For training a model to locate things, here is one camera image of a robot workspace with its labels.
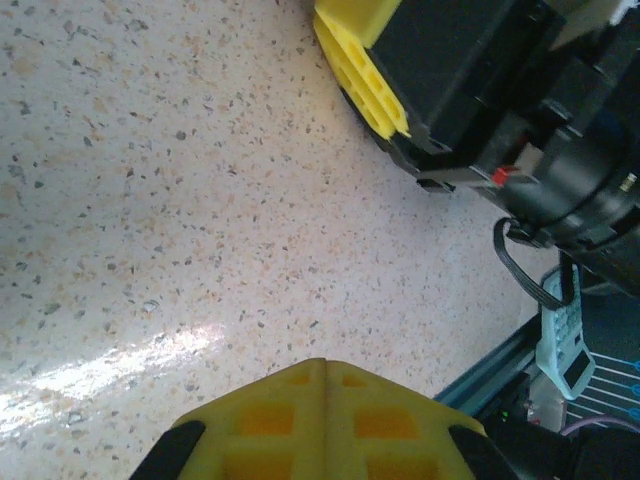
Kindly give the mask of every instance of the terrazzo floor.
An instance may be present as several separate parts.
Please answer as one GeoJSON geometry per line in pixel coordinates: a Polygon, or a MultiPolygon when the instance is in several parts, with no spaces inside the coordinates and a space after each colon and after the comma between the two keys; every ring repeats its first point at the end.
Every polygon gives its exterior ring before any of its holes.
{"type": "Polygon", "coordinates": [[[126,478],[309,357],[433,395],[535,311],[500,212],[358,124],[309,0],[0,8],[0,478],[126,478]]]}

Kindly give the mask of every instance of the yellow 3d-printed part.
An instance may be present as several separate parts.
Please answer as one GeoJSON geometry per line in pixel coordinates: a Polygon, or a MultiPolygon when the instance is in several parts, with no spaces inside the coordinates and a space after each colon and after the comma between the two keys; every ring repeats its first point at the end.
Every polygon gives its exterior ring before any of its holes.
{"type": "Polygon", "coordinates": [[[466,415],[341,362],[308,360],[180,418],[206,426],[180,475],[207,480],[473,479],[466,415]]]}
{"type": "Polygon", "coordinates": [[[314,29],[338,83],[369,126],[389,140],[409,136],[402,104],[366,49],[380,36],[401,0],[318,0],[314,29]]]}

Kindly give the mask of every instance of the cable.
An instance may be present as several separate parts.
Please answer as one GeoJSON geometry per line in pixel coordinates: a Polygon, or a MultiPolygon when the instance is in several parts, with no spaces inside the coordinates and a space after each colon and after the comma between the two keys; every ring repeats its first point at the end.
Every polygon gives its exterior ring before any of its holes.
{"type": "Polygon", "coordinates": [[[587,418],[583,418],[582,420],[578,420],[577,422],[560,430],[560,434],[567,437],[573,432],[575,432],[576,430],[579,430],[582,427],[586,427],[587,425],[593,425],[595,423],[613,423],[615,425],[627,427],[636,433],[640,433],[640,425],[638,425],[637,423],[629,422],[627,420],[622,420],[620,418],[612,417],[610,415],[598,415],[595,417],[587,417],[587,418]]]}
{"type": "Polygon", "coordinates": [[[500,261],[507,267],[507,270],[511,272],[511,275],[516,279],[520,286],[527,294],[533,297],[538,303],[548,310],[558,310],[562,307],[566,307],[573,302],[575,297],[575,291],[573,286],[573,262],[563,252],[560,252],[560,282],[562,285],[562,300],[558,300],[552,294],[543,289],[540,285],[534,282],[529,275],[511,258],[504,241],[504,227],[505,225],[519,226],[518,221],[515,218],[501,218],[496,222],[493,228],[493,247],[498,255],[500,261]]]}

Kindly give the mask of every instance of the purple wire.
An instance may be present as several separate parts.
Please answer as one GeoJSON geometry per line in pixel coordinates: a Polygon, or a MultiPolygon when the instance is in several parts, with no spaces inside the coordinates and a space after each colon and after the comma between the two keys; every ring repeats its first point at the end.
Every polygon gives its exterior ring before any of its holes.
{"type": "Polygon", "coordinates": [[[572,434],[576,430],[585,427],[587,425],[593,425],[594,423],[613,423],[615,425],[621,425],[623,427],[627,427],[633,430],[636,433],[640,433],[640,425],[634,422],[629,422],[627,420],[622,420],[617,417],[612,417],[610,415],[599,415],[596,417],[588,417],[583,418],[582,420],[578,420],[575,423],[572,423],[568,427],[565,427],[563,430],[560,430],[560,434],[565,437],[572,434]]]}

